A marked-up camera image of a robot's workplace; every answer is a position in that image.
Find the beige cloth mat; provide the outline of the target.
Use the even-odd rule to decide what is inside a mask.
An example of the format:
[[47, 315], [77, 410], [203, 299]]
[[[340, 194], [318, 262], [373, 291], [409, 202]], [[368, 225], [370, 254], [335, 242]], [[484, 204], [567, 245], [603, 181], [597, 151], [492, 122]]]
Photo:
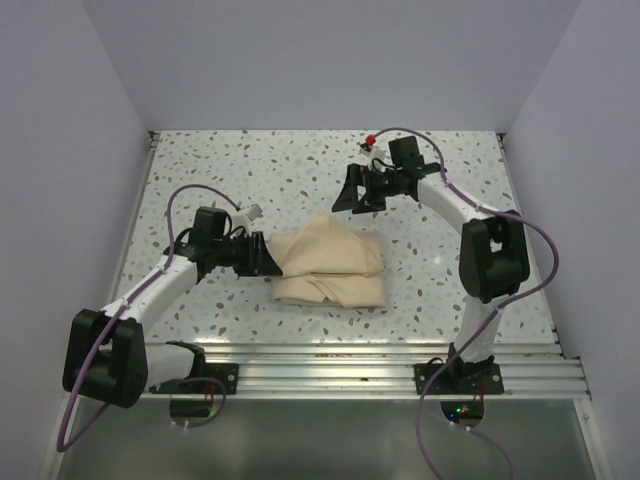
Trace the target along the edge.
[[319, 212], [301, 230], [268, 242], [282, 275], [273, 300], [297, 306], [379, 308], [387, 304], [385, 265], [379, 235], [352, 230]]

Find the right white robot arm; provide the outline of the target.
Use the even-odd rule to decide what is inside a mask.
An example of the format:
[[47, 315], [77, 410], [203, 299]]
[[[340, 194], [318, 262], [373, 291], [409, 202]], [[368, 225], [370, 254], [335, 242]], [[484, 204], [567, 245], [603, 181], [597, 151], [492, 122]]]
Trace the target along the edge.
[[458, 275], [466, 292], [462, 324], [445, 360], [418, 366], [418, 391], [470, 395], [487, 386], [503, 392], [494, 356], [503, 304], [530, 276], [518, 214], [496, 212], [455, 187], [442, 161], [425, 161], [415, 137], [390, 141], [387, 153], [376, 142], [369, 135], [361, 143], [369, 163], [348, 166], [333, 211], [376, 213], [385, 210], [387, 199], [404, 195], [435, 211], [460, 236]]

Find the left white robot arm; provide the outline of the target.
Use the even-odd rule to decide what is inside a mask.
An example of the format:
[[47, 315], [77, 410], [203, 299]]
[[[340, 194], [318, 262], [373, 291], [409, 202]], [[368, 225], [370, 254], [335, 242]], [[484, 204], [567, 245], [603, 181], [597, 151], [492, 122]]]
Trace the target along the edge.
[[199, 208], [192, 225], [177, 235], [159, 263], [128, 293], [100, 310], [81, 310], [72, 321], [64, 390], [129, 408], [154, 387], [210, 378], [202, 348], [183, 341], [149, 344], [145, 332], [219, 267], [239, 277], [281, 275], [263, 233], [252, 228], [261, 215], [256, 204], [233, 214]]

